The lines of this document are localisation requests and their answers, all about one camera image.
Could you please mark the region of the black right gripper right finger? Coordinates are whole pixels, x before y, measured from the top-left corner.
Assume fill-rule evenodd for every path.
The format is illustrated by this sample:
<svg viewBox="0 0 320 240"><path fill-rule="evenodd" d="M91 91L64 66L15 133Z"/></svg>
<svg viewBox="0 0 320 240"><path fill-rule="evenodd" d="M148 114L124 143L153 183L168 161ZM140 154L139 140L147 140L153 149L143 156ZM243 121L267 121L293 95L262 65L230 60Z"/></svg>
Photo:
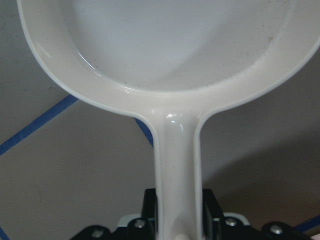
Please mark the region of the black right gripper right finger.
<svg viewBox="0 0 320 240"><path fill-rule="evenodd" d="M219 222L223 217L223 211L211 189L202 190L203 224Z"/></svg>

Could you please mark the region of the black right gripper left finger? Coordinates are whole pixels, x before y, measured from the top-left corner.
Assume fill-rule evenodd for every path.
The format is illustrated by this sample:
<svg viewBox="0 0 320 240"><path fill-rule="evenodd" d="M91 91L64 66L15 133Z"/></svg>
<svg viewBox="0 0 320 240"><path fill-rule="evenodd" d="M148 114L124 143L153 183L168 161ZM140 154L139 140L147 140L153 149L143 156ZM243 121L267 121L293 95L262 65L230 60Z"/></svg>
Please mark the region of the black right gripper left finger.
<svg viewBox="0 0 320 240"><path fill-rule="evenodd" d="M141 217L155 225L158 219L158 199L155 188L148 188L144 191Z"/></svg>

